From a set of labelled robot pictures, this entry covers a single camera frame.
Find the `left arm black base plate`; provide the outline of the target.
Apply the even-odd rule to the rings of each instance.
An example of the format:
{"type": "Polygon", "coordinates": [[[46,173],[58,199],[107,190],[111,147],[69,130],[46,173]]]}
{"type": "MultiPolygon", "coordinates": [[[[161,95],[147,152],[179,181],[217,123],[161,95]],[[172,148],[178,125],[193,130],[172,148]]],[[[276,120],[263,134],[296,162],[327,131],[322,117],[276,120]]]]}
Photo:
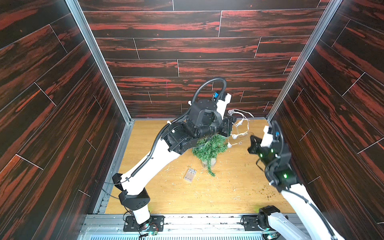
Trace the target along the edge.
{"type": "Polygon", "coordinates": [[[138,224],[136,218],[126,216],[123,232],[162,232],[165,224],[165,216],[151,215],[150,218],[142,224],[138,224]]]}

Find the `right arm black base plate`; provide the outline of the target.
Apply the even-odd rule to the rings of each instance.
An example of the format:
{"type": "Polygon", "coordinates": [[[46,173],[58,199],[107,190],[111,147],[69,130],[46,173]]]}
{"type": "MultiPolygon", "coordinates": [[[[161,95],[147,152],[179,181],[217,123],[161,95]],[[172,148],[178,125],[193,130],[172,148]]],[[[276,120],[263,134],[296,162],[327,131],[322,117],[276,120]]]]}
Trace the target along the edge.
{"type": "Polygon", "coordinates": [[[240,223],[244,226],[245,231],[275,231],[269,225],[269,216],[265,213],[259,213],[257,216],[244,215],[241,217],[240,223]]]}

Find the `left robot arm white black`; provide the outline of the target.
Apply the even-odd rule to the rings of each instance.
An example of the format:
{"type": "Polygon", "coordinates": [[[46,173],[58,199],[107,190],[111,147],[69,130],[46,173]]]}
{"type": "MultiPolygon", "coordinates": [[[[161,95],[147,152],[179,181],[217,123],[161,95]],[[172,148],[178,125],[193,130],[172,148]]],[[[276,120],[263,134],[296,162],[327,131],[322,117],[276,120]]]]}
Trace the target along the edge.
{"type": "Polygon", "coordinates": [[[235,117],[225,117],[232,96],[199,100],[191,104],[180,120],[167,123],[158,133],[153,148],[132,169],[113,175],[113,184],[121,190],[121,204],[133,212],[140,227],[150,223],[147,183],[166,165],[197,146],[201,139],[215,135],[229,137],[235,117]]]}

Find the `small green christmas tree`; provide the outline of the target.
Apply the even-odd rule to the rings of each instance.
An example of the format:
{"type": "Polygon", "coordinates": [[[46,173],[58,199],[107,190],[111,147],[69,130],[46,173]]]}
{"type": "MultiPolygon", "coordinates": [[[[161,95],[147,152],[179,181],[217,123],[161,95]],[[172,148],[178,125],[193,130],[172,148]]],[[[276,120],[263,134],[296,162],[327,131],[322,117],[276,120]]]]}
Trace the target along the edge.
{"type": "MultiPolygon", "coordinates": [[[[214,135],[206,139],[201,139],[197,142],[197,146],[192,148],[192,154],[201,162],[210,160],[211,158],[217,159],[219,154],[224,153],[228,149],[226,140],[227,138],[221,135],[214,135]]],[[[216,176],[212,171],[212,168],[206,170],[212,177],[216,176]]]]}

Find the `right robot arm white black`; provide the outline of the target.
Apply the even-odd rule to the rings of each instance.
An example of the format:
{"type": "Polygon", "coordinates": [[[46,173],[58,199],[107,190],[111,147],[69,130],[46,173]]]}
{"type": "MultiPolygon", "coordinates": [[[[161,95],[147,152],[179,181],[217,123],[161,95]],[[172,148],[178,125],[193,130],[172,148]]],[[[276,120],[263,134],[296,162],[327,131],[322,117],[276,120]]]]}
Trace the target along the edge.
{"type": "Polygon", "coordinates": [[[300,230],[275,206],[263,207],[258,213],[258,227],[264,231],[275,231],[286,240],[342,240],[343,236],[327,220],[309,196],[291,168],[292,156],[283,139],[275,140],[270,134],[262,139],[250,137],[250,154],[257,155],[265,165],[263,172],[270,184],[295,210],[305,227],[300,230]]]}

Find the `white string lights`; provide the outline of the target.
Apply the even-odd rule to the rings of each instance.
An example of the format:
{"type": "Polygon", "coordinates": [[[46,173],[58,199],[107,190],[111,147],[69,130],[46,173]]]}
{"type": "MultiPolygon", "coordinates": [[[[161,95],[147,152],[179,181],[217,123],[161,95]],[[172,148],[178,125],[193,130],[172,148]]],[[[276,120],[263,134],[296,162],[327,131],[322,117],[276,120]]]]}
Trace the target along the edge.
{"type": "Polygon", "coordinates": [[[251,118],[253,118],[254,115],[251,114],[250,112],[246,112],[246,111],[243,111],[240,109],[230,109],[230,110],[228,110],[228,114],[232,117],[234,115],[240,115],[242,117],[242,119],[240,121],[238,121],[237,123],[234,124],[234,127],[235,127],[237,133],[231,134],[230,135],[231,138],[233,140],[236,140],[236,139],[239,139],[241,137],[246,137],[249,133],[249,130],[250,130],[250,119],[248,119],[245,114],[250,115],[251,118]],[[245,132],[240,133],[238,130],[238,127],[240,127],[243,124],[243,122],[247,123],[247,130],[245,132]]]}

